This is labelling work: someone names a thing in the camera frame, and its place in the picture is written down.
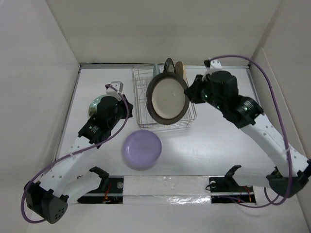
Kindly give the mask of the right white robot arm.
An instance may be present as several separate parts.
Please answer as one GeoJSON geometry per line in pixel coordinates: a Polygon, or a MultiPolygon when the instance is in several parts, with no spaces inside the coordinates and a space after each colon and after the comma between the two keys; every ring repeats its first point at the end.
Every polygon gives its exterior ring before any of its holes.
{"type": "Polygon", "coordinates": [[[285,141],[261,106],[239,94],[237,78],[228,71],[197,75],[184,91],[192,103],[208,103],[223,117],[252,138],[273,161],[274,169],[233,166],[225,174],[225,187],[235,191],[241,186],[269,187],[278,195],[290,198],[309,181],[311,162],[285,141]]]}

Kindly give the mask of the light green rectangular dish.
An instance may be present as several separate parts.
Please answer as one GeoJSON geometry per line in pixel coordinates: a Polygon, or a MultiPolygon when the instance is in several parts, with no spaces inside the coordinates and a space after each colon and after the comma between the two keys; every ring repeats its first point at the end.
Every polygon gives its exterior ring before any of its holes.
{"type": "Polygon", "coordinates": [[[159,66],[158,66],[157,63],[154,63],[154,65],[153,65],[153,75],[152,75],[152,77],[154,78],[154,77],[156,77],[158,74],[160,74],[160,68],[159,68],[159,66]]]}

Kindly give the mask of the dark striped rim plate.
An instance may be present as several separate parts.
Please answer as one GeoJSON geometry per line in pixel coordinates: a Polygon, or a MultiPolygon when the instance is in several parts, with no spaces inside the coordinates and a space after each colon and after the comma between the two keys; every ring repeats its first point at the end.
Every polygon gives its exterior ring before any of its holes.
{"type": "Polygon", "coordinates": [[[175,66],[172,58],[167,58],[163,68],[164,73],[175,73],[175,66]]]}

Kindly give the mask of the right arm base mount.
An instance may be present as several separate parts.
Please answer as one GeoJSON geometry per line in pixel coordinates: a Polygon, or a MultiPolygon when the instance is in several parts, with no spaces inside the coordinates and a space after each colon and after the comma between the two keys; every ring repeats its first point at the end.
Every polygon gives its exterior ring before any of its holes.
{"type": "Polygon", "coordinates": [[[210,192],[213,204],[256,203],[253,187],[237,184],[230,186],[225,182],[224,176],[209,177],[206,191],[210,192]]]}

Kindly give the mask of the purple plastic plate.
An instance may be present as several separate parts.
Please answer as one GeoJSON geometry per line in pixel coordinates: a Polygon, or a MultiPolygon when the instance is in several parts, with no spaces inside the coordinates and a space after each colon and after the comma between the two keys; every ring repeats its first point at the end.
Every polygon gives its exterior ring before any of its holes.
{"type": "Polygon", "coordinates": [[[146,170],[155,165],[162,152],[160,138],[151,131],[139,130],[131,133],[122,146],[125,163],[138,170],[146,170]]]}

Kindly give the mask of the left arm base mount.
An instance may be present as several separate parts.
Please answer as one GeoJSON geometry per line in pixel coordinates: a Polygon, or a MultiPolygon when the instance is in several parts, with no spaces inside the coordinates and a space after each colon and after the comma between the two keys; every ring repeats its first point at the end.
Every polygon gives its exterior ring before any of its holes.
{"type": "Polygon", "coordinates": [[[99,188],[89,191],[77,201],[80,204],[123,204],[123,176],[109,177],[99,188]]]}

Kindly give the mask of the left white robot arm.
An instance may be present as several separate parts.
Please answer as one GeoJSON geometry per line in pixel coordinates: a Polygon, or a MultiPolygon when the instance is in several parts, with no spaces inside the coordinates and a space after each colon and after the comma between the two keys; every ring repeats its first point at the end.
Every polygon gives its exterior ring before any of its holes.
{"type": "Polygon", "coordinates": [[[84,174],[77,174],[82,165],[101,147],[117,136],[112,130],[122,119],[131,118],[133,105],[124,94],[105,95],[97,105],[97,112],[78,132],[67,154],[44,167],[23,190],[20,211],[31,224],[61,219],[68,205],[89,191],[104,192],[109,188],[109,174],[94,166],[84,174]]]}

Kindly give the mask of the brown rim cream bowl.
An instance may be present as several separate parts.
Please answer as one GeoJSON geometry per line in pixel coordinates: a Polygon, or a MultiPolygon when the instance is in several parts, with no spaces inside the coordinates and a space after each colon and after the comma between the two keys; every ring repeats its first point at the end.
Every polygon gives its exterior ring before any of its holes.
{"type": "Polygon", "coordinates": [[[152,78],[146,91],[146,107],[152,119],[162,125],[181,120],[190,103],[184,94],[187,88],[187,83],[175,73],[160,73],[152,78]]]}

